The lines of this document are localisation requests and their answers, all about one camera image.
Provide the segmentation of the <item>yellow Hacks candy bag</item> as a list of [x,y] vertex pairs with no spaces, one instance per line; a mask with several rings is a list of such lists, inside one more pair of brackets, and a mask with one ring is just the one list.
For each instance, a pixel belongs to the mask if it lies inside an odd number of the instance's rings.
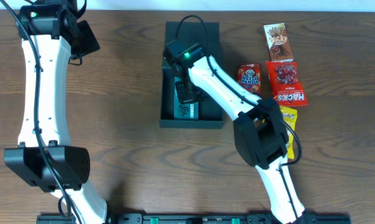
[[[297,122],[297,110],[295,110],[293,108],[288,108],[286,106],[281,106],[280,110],[281,110],[281,113],[283,115],[284,121],[294,131],[295,125],[296,125],[296,122]],[[293,150],[294,137],[289,130],[287,130],[287,134],[288,134],[288,137],[289,137],[289,141],[286,145],[287,146],[287,157],[289,159],[294,159],[295,158],[294,150]]]

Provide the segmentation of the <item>red Hacks candy bag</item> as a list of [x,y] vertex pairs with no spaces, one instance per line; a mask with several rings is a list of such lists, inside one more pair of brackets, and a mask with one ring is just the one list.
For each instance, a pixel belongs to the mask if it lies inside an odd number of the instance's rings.
[[280,106],[308,106],[297,62],[266,61],[272,97]]

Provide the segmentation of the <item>teal Chunkies cookie box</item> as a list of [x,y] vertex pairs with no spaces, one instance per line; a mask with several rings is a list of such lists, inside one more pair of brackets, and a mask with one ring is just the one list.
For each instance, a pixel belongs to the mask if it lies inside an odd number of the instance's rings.
[[176,87],[174,87],[174,119],[198,120],[198,102],[181,104]]

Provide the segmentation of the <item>red Hello Panda box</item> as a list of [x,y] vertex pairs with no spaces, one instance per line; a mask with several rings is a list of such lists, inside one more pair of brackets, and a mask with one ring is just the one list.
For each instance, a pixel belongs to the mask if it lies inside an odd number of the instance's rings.
[[261,93],[261,65],[251,63],[238,68],[237,82],[247,91],[259,95]]

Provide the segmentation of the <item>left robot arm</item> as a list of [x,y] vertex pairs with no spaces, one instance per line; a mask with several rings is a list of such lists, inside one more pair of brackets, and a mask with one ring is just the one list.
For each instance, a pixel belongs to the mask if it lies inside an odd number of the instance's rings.
[[52,194],[58,215],[38,223],[106,223],[108,204],[90,176],[87,149],[71,143],[66,116],[69,65],[99,49],[85,6],[76,0],[27,2],[13,12],[25,59],[25,104],[17,147],[4,151],[5,165],[26,184]]

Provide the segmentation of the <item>brown Pocky box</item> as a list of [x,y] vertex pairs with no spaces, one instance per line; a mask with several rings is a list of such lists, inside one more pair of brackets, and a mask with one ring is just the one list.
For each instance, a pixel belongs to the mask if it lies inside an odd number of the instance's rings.
[[294,56],[284,23],[263,26],[270,61],[292,62]]

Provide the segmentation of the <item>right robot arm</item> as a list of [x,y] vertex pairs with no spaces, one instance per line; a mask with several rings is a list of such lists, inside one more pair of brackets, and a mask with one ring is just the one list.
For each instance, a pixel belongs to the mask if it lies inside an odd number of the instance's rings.
[[294,131],[278,103],[241,87],[200,44],[186,48],[173,40],[165,45],[163,57],[180,79],[176,89],[181,104],[196,103],[208,95],[233,121],[235,147],[261,176],[273,216],[280,223],[303,223],[305,207],[289,172],[296,162],[287,157],[289,135]]

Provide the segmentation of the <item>dark green gift box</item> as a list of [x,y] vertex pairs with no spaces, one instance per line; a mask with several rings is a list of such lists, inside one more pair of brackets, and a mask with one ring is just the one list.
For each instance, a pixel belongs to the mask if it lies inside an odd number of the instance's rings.
[[[178,22],[166,22],[165,44],[173,41]],[[223,53],[220,44],[219,22],[206,22],[208,30],[209,50],[218,65],[223,66]],[[178,33],[178,40],[184,47],[195,43],[205,45],[205,30],[200,22],[183,22]],[[224,125],[223,110],[208,94],[203,101],[198,102],[198,120],[174,119],[174,87],[173,70],[165,59],[162,61],[162,99],[159,124],[161,128],[184,129],[221,129]]]

